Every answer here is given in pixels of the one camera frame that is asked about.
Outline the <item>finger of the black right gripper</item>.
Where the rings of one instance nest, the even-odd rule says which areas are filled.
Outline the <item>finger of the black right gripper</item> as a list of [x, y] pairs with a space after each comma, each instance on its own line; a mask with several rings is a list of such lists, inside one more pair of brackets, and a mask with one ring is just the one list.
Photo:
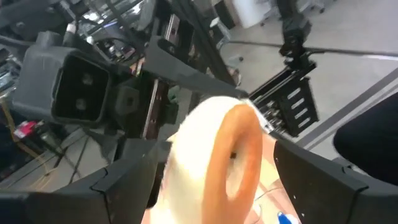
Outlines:
[[175, 46], [160, 36], [152, 36], [145, 50], [143, 69], [169, 83], [175, 83], [191, 91], [212, 95], [247, 98], [248, 93], [182, 62], [169, 48]]

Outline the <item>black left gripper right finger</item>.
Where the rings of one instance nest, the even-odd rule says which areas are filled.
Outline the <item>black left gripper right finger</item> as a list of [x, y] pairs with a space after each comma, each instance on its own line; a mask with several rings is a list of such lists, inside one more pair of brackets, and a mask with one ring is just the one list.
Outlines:
[[278, 140], [274, 160], [302, 224], [398, 224], [398, 187]]

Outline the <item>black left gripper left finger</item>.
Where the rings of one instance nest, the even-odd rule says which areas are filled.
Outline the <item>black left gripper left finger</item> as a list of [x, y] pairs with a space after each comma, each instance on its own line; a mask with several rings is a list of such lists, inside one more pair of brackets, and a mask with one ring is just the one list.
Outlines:
[[54, 192], [0, 192], [0, 224], [141, 224], [157, 202], [170, 147], [128, 139], [120, 159]]

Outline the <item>blue cap ink bottle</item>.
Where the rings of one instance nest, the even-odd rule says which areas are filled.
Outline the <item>blue cap ink bottle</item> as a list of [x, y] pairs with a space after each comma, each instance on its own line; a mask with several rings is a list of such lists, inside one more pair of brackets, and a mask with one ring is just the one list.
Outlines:
[[285, 214], [283, 212], [279, 212], [277, 214], [277, 218], [279, 224], [300, 224], [299, 220], [291, 214]]

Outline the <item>person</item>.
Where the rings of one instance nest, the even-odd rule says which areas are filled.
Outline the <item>person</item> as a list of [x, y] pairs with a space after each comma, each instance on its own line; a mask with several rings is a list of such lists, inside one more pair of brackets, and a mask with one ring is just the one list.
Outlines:
[[371, 177], [398, 186], [398, 93], [338, 128], [333, 146]]

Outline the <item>red box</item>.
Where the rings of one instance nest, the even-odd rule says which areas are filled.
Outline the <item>red box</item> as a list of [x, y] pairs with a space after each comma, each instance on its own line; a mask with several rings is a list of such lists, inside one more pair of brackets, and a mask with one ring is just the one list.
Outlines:
[[37, 122], [35, 121], [24, 121], [20, 125], [18, 125], [13, 134], [19, 139], [24, 139], [27, 136], [30, 136], [32, 133], [35, 133], [35, 127]]

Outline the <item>silver metal bracket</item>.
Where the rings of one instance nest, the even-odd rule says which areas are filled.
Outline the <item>silver metal bracket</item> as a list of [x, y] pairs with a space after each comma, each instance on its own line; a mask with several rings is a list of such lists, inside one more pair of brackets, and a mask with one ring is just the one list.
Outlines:
[[169, 19], [169, 24], [167, 26], [167, 29], [165, 31], [165, 39], [173, 43], [174, 45], [178, 45], [179, 25], [180, 25], [180, 19], [175, 14], [172, 14]]

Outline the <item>black slotted arm base plate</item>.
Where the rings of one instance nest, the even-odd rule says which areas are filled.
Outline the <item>black slotted arm base plate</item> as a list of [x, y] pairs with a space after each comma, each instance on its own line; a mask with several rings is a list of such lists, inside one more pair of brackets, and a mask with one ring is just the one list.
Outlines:
[[298, 69], [285, 67], [250, 94], [249, 99], [276, 131], [297, 137], [319, 121], [307, 77], [316, 67], [314, 61]]

